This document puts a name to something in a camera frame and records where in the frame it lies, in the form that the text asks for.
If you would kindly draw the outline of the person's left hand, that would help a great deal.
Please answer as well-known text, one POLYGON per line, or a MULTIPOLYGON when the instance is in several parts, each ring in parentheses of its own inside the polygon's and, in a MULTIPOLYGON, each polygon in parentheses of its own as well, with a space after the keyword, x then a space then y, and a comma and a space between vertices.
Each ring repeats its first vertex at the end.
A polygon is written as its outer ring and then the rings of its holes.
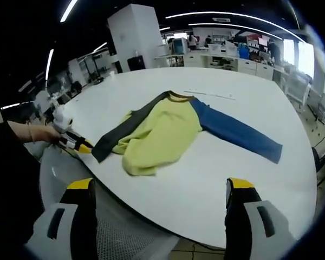
POLYGON ((48 143, 59 142, 61 135, 51 126, 30 125, 29 126, 32 141, 45 141, 48 143))

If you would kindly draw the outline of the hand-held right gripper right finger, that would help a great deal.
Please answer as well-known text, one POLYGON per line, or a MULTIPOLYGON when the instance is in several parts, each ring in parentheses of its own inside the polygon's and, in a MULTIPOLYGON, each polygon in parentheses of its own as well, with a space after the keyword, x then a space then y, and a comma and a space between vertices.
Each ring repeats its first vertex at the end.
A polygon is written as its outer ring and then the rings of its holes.
POLYGON ((296 243, 287 218, 244 179, 227 179, 224 223, 224 259, 281 259, 296 243))

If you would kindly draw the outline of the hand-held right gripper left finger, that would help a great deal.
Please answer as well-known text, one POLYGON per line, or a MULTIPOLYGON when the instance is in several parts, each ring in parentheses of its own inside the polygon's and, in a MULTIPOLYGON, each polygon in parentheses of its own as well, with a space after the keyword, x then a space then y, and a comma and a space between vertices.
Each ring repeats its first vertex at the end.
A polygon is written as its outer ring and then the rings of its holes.
POLYGON ((25 248, 32 259, 97 259, 97 226, 95 181, 77 180, 38 218, 25 248))

